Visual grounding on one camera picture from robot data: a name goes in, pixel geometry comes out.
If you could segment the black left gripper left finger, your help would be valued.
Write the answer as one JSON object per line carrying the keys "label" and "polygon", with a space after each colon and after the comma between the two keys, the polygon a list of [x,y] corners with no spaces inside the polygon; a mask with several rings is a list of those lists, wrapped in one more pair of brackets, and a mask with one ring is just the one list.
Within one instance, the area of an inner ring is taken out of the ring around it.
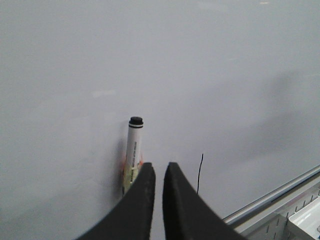
{"label": "black left gripper left finger", "polygon": [[148,240],[155,201],[156,174],[150,162],[118,204],[79,240]]}

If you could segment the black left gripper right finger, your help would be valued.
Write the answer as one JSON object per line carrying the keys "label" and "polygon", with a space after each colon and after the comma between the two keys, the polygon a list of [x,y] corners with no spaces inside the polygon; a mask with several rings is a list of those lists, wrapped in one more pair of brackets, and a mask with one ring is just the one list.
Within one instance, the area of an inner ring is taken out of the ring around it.
{"label": "black left gripper right finger", "polygon": [[244,240],[199,197],[178,163],[165,172],[162,211],[167,240]]}

